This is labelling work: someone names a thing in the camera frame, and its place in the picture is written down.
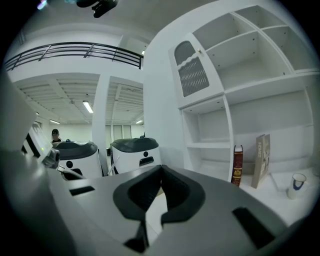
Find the white ceiling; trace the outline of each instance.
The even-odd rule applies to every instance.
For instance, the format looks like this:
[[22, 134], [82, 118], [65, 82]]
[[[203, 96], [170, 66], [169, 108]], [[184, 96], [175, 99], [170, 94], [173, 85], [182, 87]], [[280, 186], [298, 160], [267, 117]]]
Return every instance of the white ceiling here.
[[[92, 115], [83, 105], [89, 101], [93, 109], [99, 76], [84, 78], [50, 77], [40, 81], [15, 84], [20, 94], [41, 118], [62, 124], [89, 124]], [[135, 124], [143, 119], [143, 89], [111, 82], [106, 104], [106, 124]]]
[[118, 5], [100, 18], [94, 18], [91, 6], [79, 8], [64, 0], [48, 0], [24, 26], [29, 34], [50, 26], [86, 23], [119, 28], [139, 28], [154, 36], [181, 15], [214, 0], [119, 0]]

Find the red book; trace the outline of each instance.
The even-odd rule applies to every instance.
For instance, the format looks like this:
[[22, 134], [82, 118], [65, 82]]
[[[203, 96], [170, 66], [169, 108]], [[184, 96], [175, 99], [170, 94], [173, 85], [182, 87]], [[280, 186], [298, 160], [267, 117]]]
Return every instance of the red book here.
[[241, 147], [234, 146], [231, 183], [235, 184], [236, 186], [240, 186], [243, 160], [244, 160], [244, 148], [242, 146]]

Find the shelf compartment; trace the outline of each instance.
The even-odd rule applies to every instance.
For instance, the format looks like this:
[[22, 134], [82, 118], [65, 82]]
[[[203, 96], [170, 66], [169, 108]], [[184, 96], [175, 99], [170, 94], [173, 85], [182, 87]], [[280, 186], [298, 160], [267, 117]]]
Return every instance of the shelf compartment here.
[[191, 161], [186, 168], [224, 181], [229, 180], [230, 150], [213, 148], [188, 148]]
[[262, 135], [313, 123], [309, 101], [304, 90], [231, 105], [230, 113], [233, 133], [235, 135], [254, 134], [254, 138], [257, 134]]
[[241, 9], [236, 11], [236, 13], [252, 22], [260, 29], [277, 25], [285, 25], [281, 19], [260, 6]]
[[312, 156], [314, 143], [312, 124], [235, 134], [235, 143], [243, 146], [243, 162], [253, 163], [253, 169], [256, 161], [256, 138], [262, 134], [270, 134], [270, 163], [281, 163]]
[[234, 105], [269, 96], [302, 91], [318, 82], [320, 82], [320, 72], [284, 75], [228, 89], [225, 91], [225, 96], [229, 105]]
[[319, 68], [317, 54], [313, 54], [312, 50], [288, 26], [267, 27], [263, 32], [281, 49], [295, 70]]
[[230, 147], [228, 118], [222, 96], [182, 109], [182, 122], [187, 147]]
[[277, 50], [257, 31], [217, 44], [207, 54], [225, 90], [291, 73]]
[[253, 30], [255, 30], [254, 27], [249, 23], [236, 15], [227, 13], [202, 26], [193, 34], [203, 48], [207, 50], [225, 40]]

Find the black railing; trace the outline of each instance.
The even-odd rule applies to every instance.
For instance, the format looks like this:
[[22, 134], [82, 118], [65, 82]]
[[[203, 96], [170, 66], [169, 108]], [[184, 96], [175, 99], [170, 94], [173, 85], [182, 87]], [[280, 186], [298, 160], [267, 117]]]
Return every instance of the black railing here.
[[133, 65], [141, 69], [142, 55], [130, 50], [107, 44], [93, 42], [59, 42], [38, 46], [8, 59], [4, 66], [7, 71], [23, 64], [41, 61], [43, 59], [60, 56], [83, 56], [84, 58], [104, 58], [116, 62]]

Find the white paper cup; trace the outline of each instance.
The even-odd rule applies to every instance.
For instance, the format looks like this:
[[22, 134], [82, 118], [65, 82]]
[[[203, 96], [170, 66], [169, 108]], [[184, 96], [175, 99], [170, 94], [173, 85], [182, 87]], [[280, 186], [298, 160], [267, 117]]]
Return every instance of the white paper cup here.
[[292, 175], [287, 195], [290, 199], [300, 197], [307, 190], [307, 177], [303, 174], [296, 173]]

